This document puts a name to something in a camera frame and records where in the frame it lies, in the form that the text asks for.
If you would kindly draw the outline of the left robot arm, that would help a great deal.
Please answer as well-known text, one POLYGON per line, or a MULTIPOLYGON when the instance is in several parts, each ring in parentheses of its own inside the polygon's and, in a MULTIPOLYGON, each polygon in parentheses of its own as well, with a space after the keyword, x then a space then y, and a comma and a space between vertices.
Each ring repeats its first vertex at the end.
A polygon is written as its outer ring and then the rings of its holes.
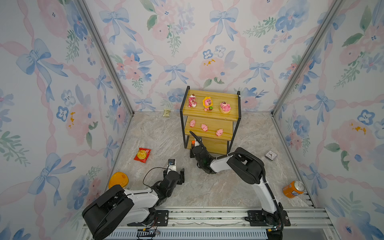
POLYGON ((95 240, 103 240, 120 226, 161 226, 156 207, 171 197, 175 187, 185 182, 185 170, 164 169, 163 180, 143 191, 129 191, 114 185, 82 212, 95 240))

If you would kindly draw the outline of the pink bear strawberry hat figure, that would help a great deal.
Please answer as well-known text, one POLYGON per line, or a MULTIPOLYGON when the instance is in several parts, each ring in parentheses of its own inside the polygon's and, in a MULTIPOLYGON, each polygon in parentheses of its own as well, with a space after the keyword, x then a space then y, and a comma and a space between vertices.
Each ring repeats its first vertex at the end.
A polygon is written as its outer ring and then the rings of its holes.
POLYGON ((197 106, 196 96, 195 94, 191 94, 188 98, 188 107, 195 108, 197 106))

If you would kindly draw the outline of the pink pig toy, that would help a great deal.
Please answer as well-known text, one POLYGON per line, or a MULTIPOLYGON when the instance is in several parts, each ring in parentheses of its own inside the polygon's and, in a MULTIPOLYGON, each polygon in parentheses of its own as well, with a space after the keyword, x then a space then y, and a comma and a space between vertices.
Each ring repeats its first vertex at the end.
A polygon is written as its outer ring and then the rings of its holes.
POLYGON ((204 132, 207 132, 208 131, 208 126, 205 125, 205 124, 201 124, 201 128, 204 132))
POLYGON ((217 137, 220 137, 223 133, 224 133, 224 130, 223 130, 223 129, 218 129, 218 130, 216 131, 216 136, 217 136, 217 137))

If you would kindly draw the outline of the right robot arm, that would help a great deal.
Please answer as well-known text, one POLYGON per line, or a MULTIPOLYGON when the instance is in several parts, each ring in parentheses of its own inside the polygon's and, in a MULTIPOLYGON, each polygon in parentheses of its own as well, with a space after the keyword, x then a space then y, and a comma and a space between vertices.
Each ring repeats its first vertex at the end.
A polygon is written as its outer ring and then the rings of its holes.
POLYGON ((271 227, 273 231, 281 231, 284 228, 284 208, 276 200, 266 179, 265 165, 259 158, 240 147, 227 155, 213 157, 202 145, 192 147, 190 157, 196 159, 197 166, 207 174, 232 170, 245 183, 252 186, 262 209, 249 211, 245 217, 245 221, 251 226, 271 227))

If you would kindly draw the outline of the pink bear yellow flower figure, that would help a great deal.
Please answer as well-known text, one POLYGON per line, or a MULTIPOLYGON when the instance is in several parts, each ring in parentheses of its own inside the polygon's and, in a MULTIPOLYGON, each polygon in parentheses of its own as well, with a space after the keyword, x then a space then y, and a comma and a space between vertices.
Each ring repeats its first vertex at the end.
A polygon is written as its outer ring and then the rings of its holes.
POLYGON ((203 99, 203 106, 204 106, 204 111, 212 111, 213 110, 213 100, 211 97, 205 97, 203 99))

